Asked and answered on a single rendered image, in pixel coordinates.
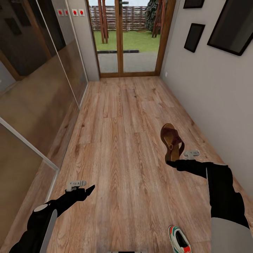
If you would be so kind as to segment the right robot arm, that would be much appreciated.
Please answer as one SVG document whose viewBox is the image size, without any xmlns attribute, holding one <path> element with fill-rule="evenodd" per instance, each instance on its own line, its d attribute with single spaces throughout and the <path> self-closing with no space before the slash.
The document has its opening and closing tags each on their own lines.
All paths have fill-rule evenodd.
<svg viewBox="0 0 253 253">
<path fill-rule="evenodd" d="M 207 179 L 208 198 L 211 205 L 211 253 L 253 253 L 253 238 L 245 217 L 242 195 L 233 187 L 232 171 L 223 163 L 194 159 L 198 150 L 183 153 L 184 160 L 167 161 L 178 171 L 187 171 Z"/>
</svg>

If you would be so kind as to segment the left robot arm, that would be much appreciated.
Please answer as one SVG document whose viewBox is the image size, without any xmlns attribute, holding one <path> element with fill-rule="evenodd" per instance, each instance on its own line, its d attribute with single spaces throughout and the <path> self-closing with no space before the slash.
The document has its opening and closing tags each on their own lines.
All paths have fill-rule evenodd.
<svg viewBox="0 0 253 253">
<path fill-rule="evenodd" d="M 76 201 L 84 201 L 95 188 L 78 188 L 86 185 L 85 180 L 69 180 L 65 194 L 57 200 L 50 200 L 33 210 L 19 242 L 9 253 L 46 253 L 57 218 Z"/>
</svg>

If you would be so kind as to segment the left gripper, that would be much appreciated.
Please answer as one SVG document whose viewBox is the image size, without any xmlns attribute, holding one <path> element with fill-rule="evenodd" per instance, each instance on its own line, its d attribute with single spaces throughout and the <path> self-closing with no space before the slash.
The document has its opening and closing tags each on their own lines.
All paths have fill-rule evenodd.
<svg viewBox="0 0 253 253">
<path fill-rule="evenodd" d="M 64 197 L 68 201 L 68 208 L 70 208 L 76 201 L 84 201 L 87 196 L 92 193 L 94 188 L 95 185 L 91 186 L 86 190 L 84 188 L 76 188 L 76 190 L 73 190 L 71 192 L 67 192 L 65 190 L 65 194 L 62 195 L 62 197 Z"/>
</svg>

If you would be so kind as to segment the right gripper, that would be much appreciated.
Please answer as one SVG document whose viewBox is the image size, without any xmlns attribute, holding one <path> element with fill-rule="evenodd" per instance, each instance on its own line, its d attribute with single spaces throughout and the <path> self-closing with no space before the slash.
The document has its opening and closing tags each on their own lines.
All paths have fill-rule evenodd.
<svg viewBox="0 0 253 253">
<path fill-rule="evenodd" d="M 177 168 L 178 171 L 187 171 L 190 172 L 192 174 L 195 174 L 195 170 L 194 167 L 196 165 L 196 163 L 198 163 L 199 161 L 194 160 L 176 160 L 174 161 L 167 161 L 167 163 L 172 166 L 173 168 Z"/>
</svg>

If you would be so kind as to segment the sandal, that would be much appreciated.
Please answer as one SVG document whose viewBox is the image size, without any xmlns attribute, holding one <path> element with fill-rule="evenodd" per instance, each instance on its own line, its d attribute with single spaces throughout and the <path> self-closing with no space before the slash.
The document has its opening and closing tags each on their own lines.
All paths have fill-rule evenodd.
<svg viewBox="0 0 253 253">
<path fill-rule="evenodd" d="M 175 130 L 171 123 L 165 124 L 161 129 L 161 140 L 167 147 L 167 153 L 165 155 L 165 162 L 180 160 L 180 156 L 185 148 L 185 143 L 180 138 L 178 131 Z M 179 147 L 179 143 L 182 143 Z M 169 165 L 170 166 L 170 165 Z"/>
</svg>

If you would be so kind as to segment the gym shoe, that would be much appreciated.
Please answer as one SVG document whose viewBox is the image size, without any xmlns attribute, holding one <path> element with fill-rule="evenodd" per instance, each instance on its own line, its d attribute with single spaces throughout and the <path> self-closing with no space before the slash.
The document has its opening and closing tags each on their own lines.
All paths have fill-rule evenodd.
<svg viewBox="0 0 253 253">
<path fill-rule="evenodd" d="M 190 244 L 177 226 L 168 227 L 168 236 L 174 253 L 192 253 Z"/>
</svg>

